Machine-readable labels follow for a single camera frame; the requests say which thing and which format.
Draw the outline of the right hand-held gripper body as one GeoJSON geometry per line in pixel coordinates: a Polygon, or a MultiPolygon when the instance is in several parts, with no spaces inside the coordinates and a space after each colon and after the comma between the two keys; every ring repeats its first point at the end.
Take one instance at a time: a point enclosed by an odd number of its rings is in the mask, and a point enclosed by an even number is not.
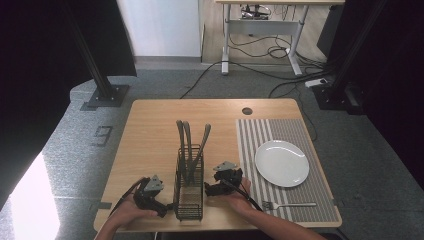
{"type": "Polygon", "coordinates": [[[214,179],[222,183],[226,182],[238,188],[242,182],[243,171],[237,169],[235,163],[224,161],[213,168],[215,171],[214,179]]]}

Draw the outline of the white round plate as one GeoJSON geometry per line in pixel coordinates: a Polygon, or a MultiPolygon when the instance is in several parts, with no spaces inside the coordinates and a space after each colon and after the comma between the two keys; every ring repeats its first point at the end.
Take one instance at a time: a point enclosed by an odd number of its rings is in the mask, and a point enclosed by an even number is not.
{"type": "Polygon", "coordinates": [[[305,153],[292,143],[272,140],[263,143],[255,153],[255,165],[261,176],[279,187],[295,187],[309,175],[305,153]]]}

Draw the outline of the black metal stand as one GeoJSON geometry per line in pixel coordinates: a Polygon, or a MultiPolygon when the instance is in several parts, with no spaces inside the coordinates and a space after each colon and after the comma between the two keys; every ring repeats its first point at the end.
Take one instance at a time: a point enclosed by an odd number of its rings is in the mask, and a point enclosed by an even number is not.
{"type": "Polygon", "coordinates": [[[129,86],[110,83],[107,76],[98,68],[66,0],[61,0],[61,7],[69,24],[73,39],[96,85],[96,89],[91,95],[90,100],[83,104],[83,108],[97,109],[99,107],[120,107],[129,86]]]}
{"type": "Polygon", "coordinates": [[[363,93],[351,79],[353,67],[388,0],[346,0],[325,66],[329,84],[313,87],[321,110],[363,115],[363,93]]]}

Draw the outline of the grey striped placemat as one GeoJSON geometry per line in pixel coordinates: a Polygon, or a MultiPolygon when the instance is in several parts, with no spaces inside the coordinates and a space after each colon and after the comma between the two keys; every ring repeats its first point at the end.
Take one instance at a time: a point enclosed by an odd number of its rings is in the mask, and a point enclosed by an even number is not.
{"type": "Polygon", "coordinates": [[[315,202],[315,207],[281,207],[267,213],[308,227],[333,227],[342,222],[309,134],[298,119],[238,119],[236,133],[240,166],[252,182],[251,196],[262,204],[315,202]],[[264,179],[255,165],[256,150],[265,142],[282,140],[302,150],[309,161],[309,175],[295,187],[279,187],[264,179]]]}

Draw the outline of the black curtain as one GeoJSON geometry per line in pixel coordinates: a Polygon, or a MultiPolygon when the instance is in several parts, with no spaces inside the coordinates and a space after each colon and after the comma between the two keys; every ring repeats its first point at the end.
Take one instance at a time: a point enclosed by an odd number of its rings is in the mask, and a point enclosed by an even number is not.
{"type": "Polygon", "coordinates": [[[94,77],[134,76],[118,0],[0,0],[0,210],[70,103],[94,77]]]}
{"type": "Polygon", "coordinates": [[[388,0],[359,57],[363,112],[424,189],[424,0],[388,0]]]}

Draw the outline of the person's right hand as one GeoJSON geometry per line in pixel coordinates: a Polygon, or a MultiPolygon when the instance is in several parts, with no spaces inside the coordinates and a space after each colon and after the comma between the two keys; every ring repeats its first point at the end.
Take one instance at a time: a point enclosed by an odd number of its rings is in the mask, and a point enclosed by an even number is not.
{"type": "MultiPolygon", "coordinates": [[[[251,182],[247,178],[243,178],[240,185],[241,190],[249,194],[250,186],[251,182]]],[[[252,204],[241,193],[238,192],[221,196],[221,199],[226,201],[235,212],[242,216],[255,210],[252,204]]]]}

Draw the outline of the white power strip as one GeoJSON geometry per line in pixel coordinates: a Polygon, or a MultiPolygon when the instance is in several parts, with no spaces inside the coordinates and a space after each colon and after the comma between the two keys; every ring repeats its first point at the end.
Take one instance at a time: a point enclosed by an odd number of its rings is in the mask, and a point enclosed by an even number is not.
{"type": "Polygon", "coordinates": [[[327,83],[328,83],[328,81],[325,78],[320,78],[320,79],[306,81],[305,87],[310,88],[310,87],[313,87],[313,86],[323,85],[323,84],[327,84],[327,83]]]}

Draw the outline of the silver fork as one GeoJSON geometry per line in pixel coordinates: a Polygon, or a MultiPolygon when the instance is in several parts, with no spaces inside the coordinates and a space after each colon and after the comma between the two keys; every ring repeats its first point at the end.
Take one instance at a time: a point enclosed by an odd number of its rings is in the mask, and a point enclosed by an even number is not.
{"type": "Polygon", "coordinates": [[[306,203],[284,203],[279,204],[271,201],[263,201],[262,207],[266,210],[276,210],[281,207],[315,207],[315,202],[306,202],[306,203]]]}

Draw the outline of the black wire cutlery holder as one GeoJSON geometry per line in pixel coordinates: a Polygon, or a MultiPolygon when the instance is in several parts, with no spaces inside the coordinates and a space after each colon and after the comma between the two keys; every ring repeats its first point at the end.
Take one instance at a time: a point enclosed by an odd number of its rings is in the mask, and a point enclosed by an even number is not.
{"type": "Polygon", "coordinates": [[[201,221],[203,219],[204,160],[197,162],[191,173],[188,164],[182,166],[178,151],[174,183],[173,210],[180,221],[201,221]]]}

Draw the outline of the person's left hand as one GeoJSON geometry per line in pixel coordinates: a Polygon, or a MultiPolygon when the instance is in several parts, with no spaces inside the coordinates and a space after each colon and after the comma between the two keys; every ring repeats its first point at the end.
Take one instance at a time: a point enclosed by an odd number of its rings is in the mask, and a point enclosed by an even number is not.
{"type": "Polygon", "coordinates": [[[156,211],[139,209],[134,200],[129,197],[122,201],[108,220],[112,223],[112,226],[115,229],[118,229],[119,227],[128,225],[136,219],[156,217],[157,215],[158,213],[156,211]]]}

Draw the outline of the grey floor socket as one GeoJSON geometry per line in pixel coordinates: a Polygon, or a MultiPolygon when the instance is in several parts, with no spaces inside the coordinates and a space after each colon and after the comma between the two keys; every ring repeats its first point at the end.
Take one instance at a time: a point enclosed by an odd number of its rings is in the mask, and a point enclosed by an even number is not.
{"type": "Polygon", "coordinates": [[[91,145],[95,147],[105,147],[109,141],[112,130],[112,126],[98,126],[91,145]]]}

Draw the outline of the white standing desk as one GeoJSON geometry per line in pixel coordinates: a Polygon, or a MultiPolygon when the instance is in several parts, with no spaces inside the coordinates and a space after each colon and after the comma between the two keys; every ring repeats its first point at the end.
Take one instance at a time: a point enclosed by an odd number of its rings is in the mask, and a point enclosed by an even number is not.
{"type": "Polygon", "coordinates": [[[296,49],[303,31],[305,20],[310,6],[314,5],[343,5],[345,0],[214,0],[224,9],[223,31],[224,45],[221,59],[221,73],[229,74],[229,37],[231,34],[258,34],[258,35],[288,35],[292,37],[290,47],[285,51],[290,66],[296,76],[302,71],[296,57],[296,49]],[[302,6],[303,11],[298,21],[284,20],[233,20],[231,7],[233,5],[295,5],[302,6]]]}

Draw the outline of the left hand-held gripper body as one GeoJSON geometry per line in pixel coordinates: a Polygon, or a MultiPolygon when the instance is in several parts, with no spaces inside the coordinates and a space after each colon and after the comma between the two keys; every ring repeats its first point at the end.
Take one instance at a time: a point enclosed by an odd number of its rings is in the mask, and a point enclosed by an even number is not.
{"type": "Polygon", "coordinates": [[[137,207],[144,210],[163,211],[164,205],[155,199],[163,188],[164,185],[157,175],[139,180],[133,196],[137,207]]]}

